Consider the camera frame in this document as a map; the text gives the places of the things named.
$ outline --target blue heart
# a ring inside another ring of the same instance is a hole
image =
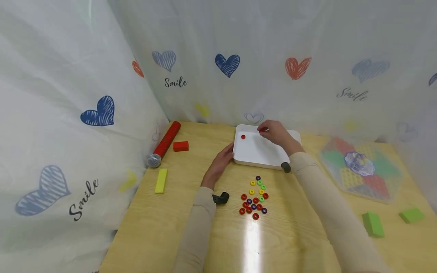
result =
[[[435,73],[428,82],[428,86],[431,86],[437,80],[437,73]]]
[[[240,56],[232,55],[228,58],[228,60],[226,60],[222,54],[217,54],[215,57],[215,64],[223,72],[223,74],[230,78],[232,73],[234,73],[240,65]]]
[[[352,74],[360,80],[360,83],[363,83],[370,78],[381,75],[389,68],[389,62],[381,61],[372,63],[370,59],[365,59],[354,66]]]
[[[104,96],[97,102],[97,111],[86,110],[80,115],[80,120],[92,126],[113,125],[114,111],[114,101],[110,96]]]
[[[263,114],[255,114],[255,115],[244,114],[244,117],[247,119],[248,122],[255,123],[255,124],[261,122],[264,119]]]
[[[41,171],[39,189],[24,195],[15,205],[15,211],[22,216],[33,216],[70,194],[61,168],[49,165]]]
[[[162,55],[158,51],[152,52],[153,60],[157,65],[171,72],[171,68],[176,62],[176,54],[173,51],[165,51]]]

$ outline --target red block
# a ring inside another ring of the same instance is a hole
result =
[[[175,152],[188,151],[188,141],[173,142],[173,151]]]

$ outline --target wooden table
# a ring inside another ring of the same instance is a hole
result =
[[[234,139],[235,128],[182,122],[175,141],[188,140],[190,150],[170,148],[162,165],[148,169],[101,265],[100,273],[166,273],[174,263],[193,198],[215,155]],[[306,152],[315,156],[328,137],[303,135]],[[394,148],[375,143],[397,163],[405,179],[395,199],[381,204],[342,193],[361,220],[379,214],[385,238],[373,239],[393,272],[437,272],[437,217],[420,193]],[[168,169],[164,194],[154,194],[159,169]],[[261,176],[270,198],[268,209],[254,221],[240,215],[241,194]],[[215,187],[230,199],[218,206],[211,230],[206,273],[339,272],[335,253],[301,187],[290,174],[231,163]],[[398,213],[418,207],[426,219],[405,224]]]

